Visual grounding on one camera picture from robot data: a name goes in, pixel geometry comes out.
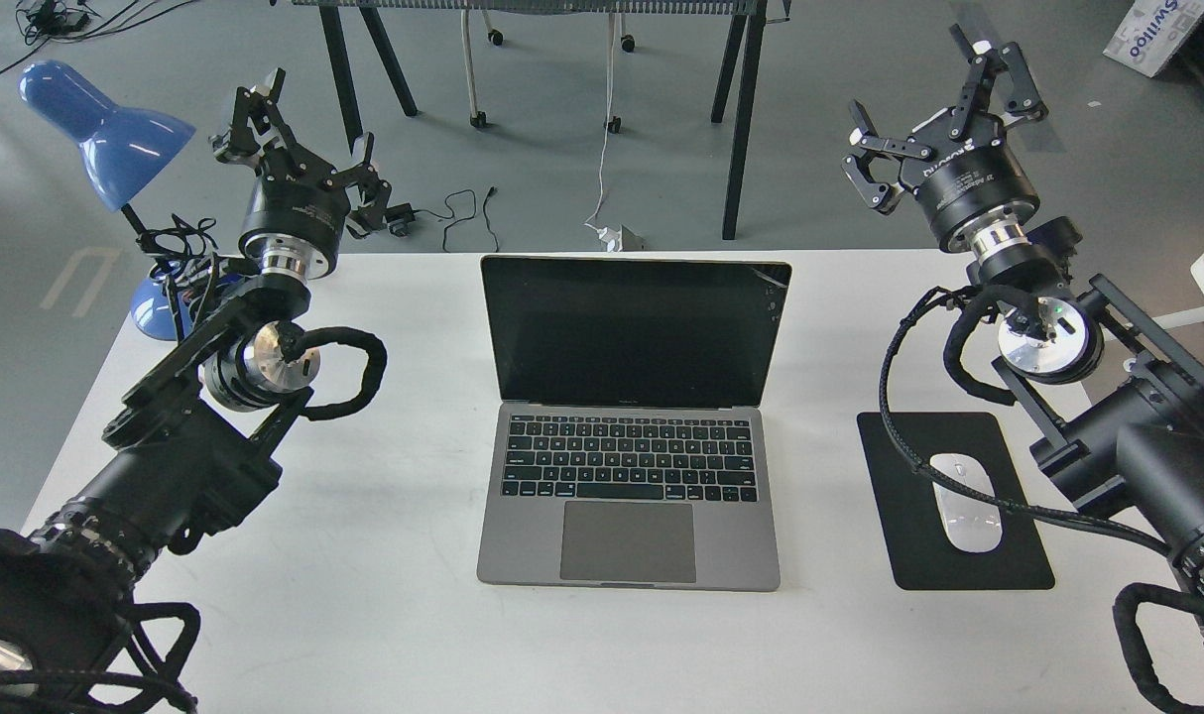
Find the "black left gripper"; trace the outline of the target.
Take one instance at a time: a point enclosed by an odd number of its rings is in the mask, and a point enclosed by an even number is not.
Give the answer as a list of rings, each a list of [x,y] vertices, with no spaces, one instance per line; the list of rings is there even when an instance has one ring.
[[[325,277],[336,267],[344,220],[353,238],[388,229],[393,185],[377,172],[371,132],[354,140],[352,158],[360,163],[344,171],[302,153],[281,114],[285,78],[285,69],[275,67],[259,84],[238,87],[228,126],[209,138],[209,146],[216,163],[256,172],[241,228],[241,254],[262,261],[268,250],[294,244],[309,250],[303,275]],[[349,188],[360,194],[354,208],[346,194]]]

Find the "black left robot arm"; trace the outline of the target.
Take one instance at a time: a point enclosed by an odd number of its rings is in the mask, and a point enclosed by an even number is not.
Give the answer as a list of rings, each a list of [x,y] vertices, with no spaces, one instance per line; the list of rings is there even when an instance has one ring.
[[[240,87],[212,140],[218,163],[256,175],[240,256],[211,256],[176,347],[123,397],[104,429],[114,458],[31,535],[0,530],[0,713],[197,710],[181,669],[201,616],[138,604],[136,583],[164,550],[188,554],[265,501],[299,417],[352,417],[380,388],[374,334],[297,319],[343,231],[383,229],[390,187],[371,135],[343,171],[299,144],[281,116],[284,78]]]

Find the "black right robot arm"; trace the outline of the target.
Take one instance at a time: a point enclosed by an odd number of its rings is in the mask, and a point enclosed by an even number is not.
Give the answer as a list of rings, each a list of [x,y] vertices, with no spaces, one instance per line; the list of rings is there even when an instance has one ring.
[[[939,250],[970,254],[968,284],[925,293],[889,343],[884,431],[907,470],[942,491],[1163,556],[1176,588],[1125,586],[1112,606],[1116,636],[1143,700],[1163,713],[1196,712],[1159,681],[1138,612],[1156,604],[1190,615],[1204,647],[1204,365],[1105,276],[1073,288],[1081,232],[1066,216],[1028,226],[1040,197],[1007,140],[1010,128],[1049,113],[1023,51],[974,45],[961,26],[950,35],[966,61],[950,107],[897,138],[877,131],[864,105],[850,105],[843,169],[866,206],[889,216],[913,197]],[[907,334],[937,307],[957,312],[942,353],[948,378],[979,401],[1027,412],[1041,433],[1031,455],[1069,511],[978,491],[905,442],[889,379]]]

